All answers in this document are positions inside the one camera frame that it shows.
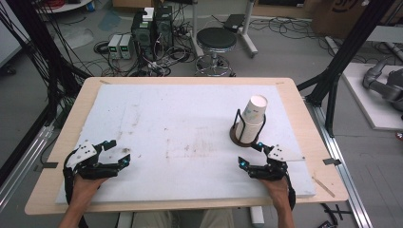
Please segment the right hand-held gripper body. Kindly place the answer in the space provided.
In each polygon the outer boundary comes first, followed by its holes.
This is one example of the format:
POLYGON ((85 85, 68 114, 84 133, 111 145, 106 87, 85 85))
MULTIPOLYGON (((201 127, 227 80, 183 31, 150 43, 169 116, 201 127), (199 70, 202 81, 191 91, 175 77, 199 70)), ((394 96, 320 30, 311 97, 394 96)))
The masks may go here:
POLYGON ((288 164, 287 162, 299 162, 304 161, 305 158, 297 152, 294 152, 287 147, 282 147, 279 144, 271 145, 273 150, 268 156, 266 156, 265 165, 251 165, 253 171, 248 173, 250 178, 267 180, 267 181, 279 181, 283 177, 288 176, 288 164))

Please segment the black wire cup holder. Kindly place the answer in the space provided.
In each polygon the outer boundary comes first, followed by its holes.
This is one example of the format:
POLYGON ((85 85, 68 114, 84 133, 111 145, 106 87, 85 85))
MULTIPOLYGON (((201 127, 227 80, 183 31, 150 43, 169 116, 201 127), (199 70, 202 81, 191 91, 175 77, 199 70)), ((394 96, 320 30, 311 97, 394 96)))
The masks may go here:
POLYGON ((259 135, 266 124, 266 115, 258 117, 258 121, 254 123, 248 120, 237 110, 234 122, 230 127, 229 136, 232 142, 241 147, 250 147, 252 143, 256 143, 259 135))

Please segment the stack of paper cups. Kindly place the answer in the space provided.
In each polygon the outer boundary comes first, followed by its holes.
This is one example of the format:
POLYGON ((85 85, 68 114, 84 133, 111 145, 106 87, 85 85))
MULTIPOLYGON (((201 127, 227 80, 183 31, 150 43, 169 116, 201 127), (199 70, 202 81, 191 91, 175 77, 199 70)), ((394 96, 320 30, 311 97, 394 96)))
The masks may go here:
POLYGON ((265 121, 267 99, 262 95, 253 95, 241 113, 241 119, 235 131, 240 143, 251 143, 259 134, 265 121))

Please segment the person's left hand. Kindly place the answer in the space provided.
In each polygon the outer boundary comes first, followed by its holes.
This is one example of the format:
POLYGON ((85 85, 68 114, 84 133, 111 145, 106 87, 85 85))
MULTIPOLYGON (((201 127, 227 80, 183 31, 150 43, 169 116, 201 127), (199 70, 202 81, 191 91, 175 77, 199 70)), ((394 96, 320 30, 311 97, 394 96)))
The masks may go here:
POLYGON ((70 206, 80 206, 86 208, 90 205, 92 198, 97 193, 98 188, 106 181, 106 178, 97 180, 86 180, 80 175, 75 177, 73 193, 70 206))

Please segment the person's right hand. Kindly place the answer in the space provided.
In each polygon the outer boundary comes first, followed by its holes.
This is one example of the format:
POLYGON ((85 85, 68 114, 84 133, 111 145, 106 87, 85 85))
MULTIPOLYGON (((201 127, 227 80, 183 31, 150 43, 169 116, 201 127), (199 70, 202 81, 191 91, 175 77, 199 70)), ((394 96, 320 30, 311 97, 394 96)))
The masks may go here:
POLYGON ((273 204, 279 208, 285 208, 289 205, 288 184, 286 179, 281 180, 260 180, 266 187, 273 204))

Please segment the thin wooden stick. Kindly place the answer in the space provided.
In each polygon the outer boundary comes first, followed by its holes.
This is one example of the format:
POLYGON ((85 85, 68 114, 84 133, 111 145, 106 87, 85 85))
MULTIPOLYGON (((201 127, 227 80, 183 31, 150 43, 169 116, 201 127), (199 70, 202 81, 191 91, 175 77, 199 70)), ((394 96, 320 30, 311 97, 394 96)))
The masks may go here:
POLYGON ((317 179, 316 177, 312 177, 312 179, 324 190, 326 191, 332 198, 334 198, 336 195, 334 192, 332 192, 322 181, 317 179))

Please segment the wooden table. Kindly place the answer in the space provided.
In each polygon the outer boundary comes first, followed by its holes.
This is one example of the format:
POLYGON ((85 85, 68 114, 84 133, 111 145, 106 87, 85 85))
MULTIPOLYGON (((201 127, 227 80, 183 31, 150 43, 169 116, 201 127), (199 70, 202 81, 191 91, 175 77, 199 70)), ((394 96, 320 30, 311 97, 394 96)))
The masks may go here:
MULTIPOLYGON (((302 101, 295 83, 289 78, 124 78, 95 77, 87 79, 67 117, 61 134, 50 153, 50 162, 58 162, 56 168, 46 168, 37 181, 26 205, 30 215, 61 214, 67 204, 63 189, 63 162, 65 157, 80 142, 79 137, 86 117, 92 108, 98 91, 103 85, 218 85, 218 86, 277 86, 280 98, 285 102, 286 114, 293 128, 299 148, 305 160, 293 161, 289 165, 292 184, 300 203, 344 201, 347 191, 333 165, 325 165, 328 151, 320 138, 317 128, 302 101), (322 181, 335 197, 332 198, 313 179, 322 181)), ((251 199, 188 199, 172 201, 142 202, 96 202, 95 212, 145 211, 163 209, 197 209, 218 207, 242 207, 266 205, 267 193, 263 197, 251 199)))

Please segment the person's legs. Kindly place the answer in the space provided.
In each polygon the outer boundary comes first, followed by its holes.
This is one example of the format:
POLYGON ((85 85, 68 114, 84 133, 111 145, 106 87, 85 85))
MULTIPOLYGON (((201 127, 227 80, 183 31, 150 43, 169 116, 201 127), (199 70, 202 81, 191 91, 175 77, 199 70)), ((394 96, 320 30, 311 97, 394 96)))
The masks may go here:
MULTIPOLYGON (((131 228, 180 228, 180 217, 171 211, 136 213, 131 228)), ((204 210, 198 228, 235 228, 232 210, 204 210)))

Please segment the grey power supply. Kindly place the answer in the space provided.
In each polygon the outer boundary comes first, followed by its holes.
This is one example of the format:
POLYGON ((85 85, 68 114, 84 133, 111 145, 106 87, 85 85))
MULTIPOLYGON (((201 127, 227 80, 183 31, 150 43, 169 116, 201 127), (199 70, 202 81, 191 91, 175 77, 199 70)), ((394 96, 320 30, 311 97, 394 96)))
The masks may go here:
POLYGON ((130 59, 133 55, 134 47, 132 36, 130 34, 124 34, 120 41, 120 50, 123 59, 130 59))
POLYGON ((121 58, 120 52, 120 41, 122 36, 119 34, 115 34, 112 36, 108 43, 108 50, 111 59, 118 60, 121 58))

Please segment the black computer tower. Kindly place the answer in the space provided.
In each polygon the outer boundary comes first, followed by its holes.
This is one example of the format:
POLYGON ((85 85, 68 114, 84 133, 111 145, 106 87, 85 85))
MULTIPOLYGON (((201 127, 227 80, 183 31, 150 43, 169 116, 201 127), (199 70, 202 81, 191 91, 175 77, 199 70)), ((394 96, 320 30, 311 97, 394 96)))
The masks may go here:
POLYGON ((156 29, 153 21, 144 20, 145 11, 138 11, 131 26, 134 41, 138 44, 137 50, 142 52, 148 60, 154 60, 154 44, 156 41, 156 29))
POLYGON ((163 49, 173 46, 173 9, 171 6, 161 6, 156 9, 154 16, 156 23, 157 39, 163 49))

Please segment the white platform board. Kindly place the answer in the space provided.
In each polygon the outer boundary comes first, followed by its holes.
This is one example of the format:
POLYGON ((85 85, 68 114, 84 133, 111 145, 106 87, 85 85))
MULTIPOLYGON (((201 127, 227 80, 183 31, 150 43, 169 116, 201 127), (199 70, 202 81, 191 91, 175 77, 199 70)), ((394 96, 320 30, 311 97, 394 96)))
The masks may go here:
POLYGON ((371 67, 372 64, 350 63, 343 72, 343 79, 372 129, 403 131, 403 112, 394 109, 380 94, 362 85, 364 74, 371 67))

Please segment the black round stool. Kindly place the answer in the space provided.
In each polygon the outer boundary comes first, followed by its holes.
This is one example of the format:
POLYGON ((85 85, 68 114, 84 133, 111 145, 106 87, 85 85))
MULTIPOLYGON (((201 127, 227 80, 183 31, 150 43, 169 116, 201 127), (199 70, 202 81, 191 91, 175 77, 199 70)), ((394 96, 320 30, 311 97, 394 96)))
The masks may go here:
POLYGON ((195 61, 196 72, 213 77, 234 77, 235 73, 223 53, 234 49, 236 35, 226 28, 204 28, 197 33, 196 42, 203 55, 195 61))

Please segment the cardboard box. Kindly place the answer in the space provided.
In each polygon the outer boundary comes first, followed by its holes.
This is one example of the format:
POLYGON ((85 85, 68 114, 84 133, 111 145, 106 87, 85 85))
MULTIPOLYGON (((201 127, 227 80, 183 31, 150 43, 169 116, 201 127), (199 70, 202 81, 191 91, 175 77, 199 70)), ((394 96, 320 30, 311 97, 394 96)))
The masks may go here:
POLYGON ((317 35, 345 39, 359 26, 367 26, 379 13, 366 13, 373 0, 321 0, 314 9, 311 23, 317 35))

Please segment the aluminium rail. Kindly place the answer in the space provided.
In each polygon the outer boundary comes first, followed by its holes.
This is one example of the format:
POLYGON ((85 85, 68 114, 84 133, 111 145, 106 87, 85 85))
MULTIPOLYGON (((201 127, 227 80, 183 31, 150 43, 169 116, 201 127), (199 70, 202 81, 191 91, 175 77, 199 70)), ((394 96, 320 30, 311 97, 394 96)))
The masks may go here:
POLYGON ((336 139, 332 137, 325 128, 324 111, 320 107, 315 107, 311 104, 307 104, 306 106, 311 113, 315 124, 317 125, 318 132, 327 147, 330 157, 332 159, 340 161, 340 164, 336 165, 336 171, 338 172, 344 186, 346 187, 348 193, 348 204, 350 206, 350 210, 352 211, 357 227, 374 228, 365 209, 365 206, 361 200, 361 197, 359 196, 359 193, 355 187, 355 183, 349 172, 348 166, 344 161, 336 139))
POLYGON ((20 161, 10 172, 5 183, 0 187, 0 213, 6 208, 11 197, 23 181, 39 155, 44 151, 49 139, 54 132, 52 125, 43 126, 29 141, 28 147, 23 150, 20 161))

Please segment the black metal frame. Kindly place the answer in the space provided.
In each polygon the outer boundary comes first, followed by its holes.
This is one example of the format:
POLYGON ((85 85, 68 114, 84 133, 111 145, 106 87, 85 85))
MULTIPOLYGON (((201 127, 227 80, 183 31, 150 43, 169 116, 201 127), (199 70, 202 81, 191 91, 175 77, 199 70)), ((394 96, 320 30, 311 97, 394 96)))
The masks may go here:
POLYGON ((0 0, 0 22, 35 66, 47 87, 48 98, 48 104, 0 167, 0 187, 10 179, 42 126, 56 118, 57 105, 76 98, 82 87, 80 82, 90 77, 63 56, 39 14, 41 10, 38 0, 0 0))
POLYGON ((306 102, 314 107, 321 107, 323 99, 328 97, 324 127, 332 138, 335 136, 334 117, 338 81, 394 1, 370 0, 368 7, 358 18, 331 63, 317 76, 297 85, 298 91, 314 86, 312 92, 305 97, 306 102))

